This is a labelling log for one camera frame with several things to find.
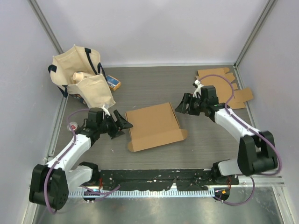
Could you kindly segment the large brown cardboard box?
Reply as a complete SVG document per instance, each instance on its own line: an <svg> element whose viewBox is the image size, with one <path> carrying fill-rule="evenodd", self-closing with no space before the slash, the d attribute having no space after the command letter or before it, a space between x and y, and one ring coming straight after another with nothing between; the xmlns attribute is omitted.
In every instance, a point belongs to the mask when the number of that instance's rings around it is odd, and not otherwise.
<svg viewBox="0 0 299 224"><path fill-rule="evenodd" d="M188 136L188 131L180 127L170 102L128 111L125 115L133 125L129 129L130 152L183 141Z"/></svg>

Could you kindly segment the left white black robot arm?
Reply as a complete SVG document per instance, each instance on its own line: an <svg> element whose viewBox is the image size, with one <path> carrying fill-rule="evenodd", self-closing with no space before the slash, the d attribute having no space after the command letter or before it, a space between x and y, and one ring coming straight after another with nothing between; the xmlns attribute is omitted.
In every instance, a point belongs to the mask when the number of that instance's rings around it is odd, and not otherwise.
<svg viewBox="0 0 299 224"><path fill-rule="evenodd" d="M86 111L84 124L71 130L73 137L67 146L46 164L37 164L32 171L29 201L46 206L53 214L64 207L69 193L77 187L84 183L95 186L99 182L99 168L94 163L83 162L72 170L78 159L102 134L114 139L122 135L124 129L133 127L117 110L114 115L104 107Z"/></svg>

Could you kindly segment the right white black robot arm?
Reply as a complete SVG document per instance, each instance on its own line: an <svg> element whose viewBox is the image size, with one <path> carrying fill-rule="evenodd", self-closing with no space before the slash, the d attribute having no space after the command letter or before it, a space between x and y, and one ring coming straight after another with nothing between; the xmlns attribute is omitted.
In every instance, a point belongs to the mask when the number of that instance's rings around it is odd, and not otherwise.
<svg viewBox="0 0 299 224"><path fill-rule="evenodd" d="M195 116L203 113L237 140L239 144L237 157L213 164L211 179L214 183L222 184L232 175L251 176L278 168L278 156L274 149L272 133L253 128L241 120L225 103L220 103L214 86L199 84L193 94L184 94L175 111Z"/></svg>

